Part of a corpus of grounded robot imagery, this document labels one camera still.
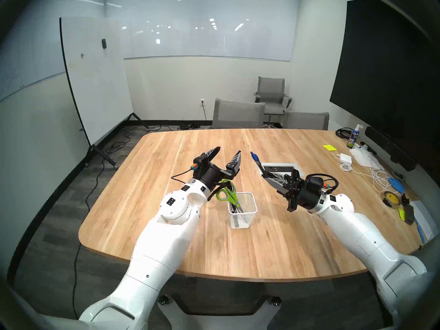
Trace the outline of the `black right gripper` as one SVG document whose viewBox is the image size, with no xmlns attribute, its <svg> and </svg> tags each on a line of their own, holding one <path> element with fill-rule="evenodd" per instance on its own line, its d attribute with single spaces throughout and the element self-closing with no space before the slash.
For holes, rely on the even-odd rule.
<svg viewBox="0 0 440 330">
<path fill-rule="evenodd" d="M 296 169 L 287 172 L 258 172 L 279 194 L 287 196 L 289 212 L 294 212 L 298 206 L 311 210 L 320 202 L 324 184 L 321 176 L 324 174 L 309 174 L 302 179 Z"/>
</svg>

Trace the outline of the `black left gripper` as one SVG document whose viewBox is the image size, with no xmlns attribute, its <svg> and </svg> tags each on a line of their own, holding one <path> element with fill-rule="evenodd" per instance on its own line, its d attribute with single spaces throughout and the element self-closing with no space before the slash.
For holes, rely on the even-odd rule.
<svg viewBox="0 0 440 330">
<path fill-rule="evenodd" d="M 221 147 L 210 149 L 202 154 L 202 158 L 211 162 L 212 159 L 219 153 Z M 215 187 L 223 180 L 232 181 L 240 171 L 241 151 L 238 151 L 231 161 L 226 165 L 226 169 L 220 169 L 214 164 L 210 164 L 204 173 L 199 178 L 207 189 L 212 193 Z"/>
</svg>

